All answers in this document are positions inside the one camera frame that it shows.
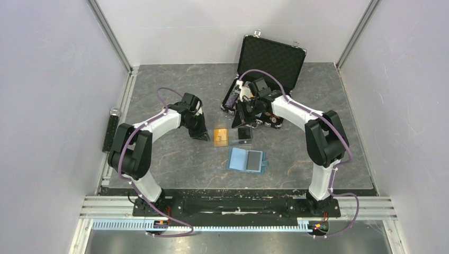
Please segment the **clear plastic card box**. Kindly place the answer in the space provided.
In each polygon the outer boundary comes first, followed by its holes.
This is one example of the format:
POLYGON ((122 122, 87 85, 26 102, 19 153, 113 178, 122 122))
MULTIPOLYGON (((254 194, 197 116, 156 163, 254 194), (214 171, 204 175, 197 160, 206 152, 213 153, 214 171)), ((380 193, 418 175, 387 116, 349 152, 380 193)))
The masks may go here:
MULTIPOLYGON (((229 139, 229 145, 228 146, 243 146, 238 144, 238 136, 237 136, 237 129, 228 129, 228 139, 229 139)), ((213 130, 211 131, 211 138, 213 141, 213 130)))

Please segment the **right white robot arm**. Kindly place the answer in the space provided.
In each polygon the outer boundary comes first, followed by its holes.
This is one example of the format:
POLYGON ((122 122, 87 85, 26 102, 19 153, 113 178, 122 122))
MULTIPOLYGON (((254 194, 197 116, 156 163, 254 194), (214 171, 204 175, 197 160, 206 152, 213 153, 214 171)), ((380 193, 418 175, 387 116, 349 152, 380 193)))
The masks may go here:
POLYGON ((282 87, 270 89, 263 78, 249 85, 237 79, 235 87, 238 94, 233 128, 252 124, 259 114, 270 111, 304 131, 307 153, 313 162, 312 180, 306 192, 306 210, 313 216, 321 215, 332 200, 335 171, 344 155, 349 153, 338 114, 304 106, 287 95, 282 87))

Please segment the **dark card stack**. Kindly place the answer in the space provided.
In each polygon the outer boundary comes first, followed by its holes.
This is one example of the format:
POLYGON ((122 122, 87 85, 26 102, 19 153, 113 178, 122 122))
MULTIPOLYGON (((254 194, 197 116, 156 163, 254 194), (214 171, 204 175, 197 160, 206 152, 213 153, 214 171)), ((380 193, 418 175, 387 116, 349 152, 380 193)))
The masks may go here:
POLYGON ((237 129, 238 144, 245 145, 252 143, 252 128, 248 126, 241 126, 237 129))

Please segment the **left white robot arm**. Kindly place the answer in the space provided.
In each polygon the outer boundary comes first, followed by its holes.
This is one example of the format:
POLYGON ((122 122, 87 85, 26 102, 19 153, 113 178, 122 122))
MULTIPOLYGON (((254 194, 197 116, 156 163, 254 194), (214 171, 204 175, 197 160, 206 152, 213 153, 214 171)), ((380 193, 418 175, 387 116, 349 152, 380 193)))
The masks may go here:
POLYGON ((185 93, 179 102, 166 105, 157 115, 136 124, 122 123, 116 130, 107 163, 146 201, 146 209, 152 215, 166 210, 166 201, 161 198, 164 191, 149 170, 152 145, 181 127, 188 130, 190 138, 209 141, 202 107, 197 96, 185 93))

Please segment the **blue card holder wallet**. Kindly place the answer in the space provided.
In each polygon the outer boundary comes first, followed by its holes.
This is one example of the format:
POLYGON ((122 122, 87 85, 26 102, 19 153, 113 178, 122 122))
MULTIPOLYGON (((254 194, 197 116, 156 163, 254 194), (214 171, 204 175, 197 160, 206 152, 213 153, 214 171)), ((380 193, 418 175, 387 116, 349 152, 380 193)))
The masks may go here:
POLYGON ((266 160, 266 153, 261 151, 263 153, 261 171, 254 172, 246 170, 248 151, 257 151, 257 150, 247 150, 242 148, 231 147, 228 152, 228 161, 226 168, 228 170, 234 170, 243 173, 263 174, 265 168, 268 166, 268 161, 266 160))

